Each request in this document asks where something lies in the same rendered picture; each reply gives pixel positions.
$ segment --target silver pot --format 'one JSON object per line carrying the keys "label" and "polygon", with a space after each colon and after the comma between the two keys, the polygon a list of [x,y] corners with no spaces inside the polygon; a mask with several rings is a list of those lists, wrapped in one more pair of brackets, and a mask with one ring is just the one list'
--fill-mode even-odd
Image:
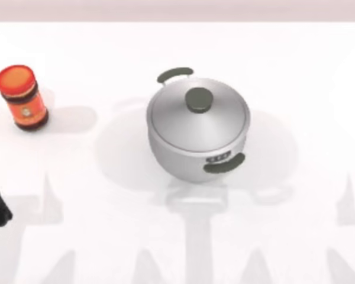
{"label": "silver pot", "polygon": [[[158,77],[164,87],[148,105],[147,125],[151,150],[162,168],[178,179],[201,183],[243,163],[250,110],[229,86],[192,74],[181,67]],[[166,84],[179,75],[188,77]]]}

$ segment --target jar label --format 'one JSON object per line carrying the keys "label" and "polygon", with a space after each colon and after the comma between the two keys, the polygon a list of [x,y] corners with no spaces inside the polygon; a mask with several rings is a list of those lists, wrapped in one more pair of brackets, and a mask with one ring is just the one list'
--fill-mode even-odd
{"label": "jar label", "polygon": [[47,112],[39,92],[26,104],[14,105],[8,103],[8,106],[14,116],[15,122],[21,125],[36,124],[44,118]]}

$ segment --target metal pot with lid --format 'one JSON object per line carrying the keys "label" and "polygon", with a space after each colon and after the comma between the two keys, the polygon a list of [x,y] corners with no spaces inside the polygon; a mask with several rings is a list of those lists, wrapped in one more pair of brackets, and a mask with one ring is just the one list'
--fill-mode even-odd
{"label": "metal pot with lid", "polygon": [[[192,74],[191,68],[180,67],[157,78],[163,87],[149,102],[147,125],[161,167],[178,179],[201,183],[243,163],[250,110],[231,87]],[[166,84],[180,75],[187,78]]]}

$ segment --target jar base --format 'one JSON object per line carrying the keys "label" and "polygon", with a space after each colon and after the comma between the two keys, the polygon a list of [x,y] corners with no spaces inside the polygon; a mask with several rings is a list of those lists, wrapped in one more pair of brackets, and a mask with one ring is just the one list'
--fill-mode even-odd
{"label": "jar base", "polygon": [[48,121],[49,121],[49,111],[47,110],[44,118],[42,118],[41,121],[39,121],[35,124],[21,125],[21,124],[15,122],[15,125],[23,131],[33,132],[33,131],[40,130],[43,126],[45,126],[47,124]]}

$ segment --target red jar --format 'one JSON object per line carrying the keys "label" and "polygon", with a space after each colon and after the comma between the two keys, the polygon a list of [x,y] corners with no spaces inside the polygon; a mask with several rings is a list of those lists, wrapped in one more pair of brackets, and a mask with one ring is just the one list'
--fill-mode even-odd
{"label": "red jar", "polygon": [[0,72],[0,93],[12,112],[15,124],[34,131],[49,120],[33,71],[24,65],[13,65]]}

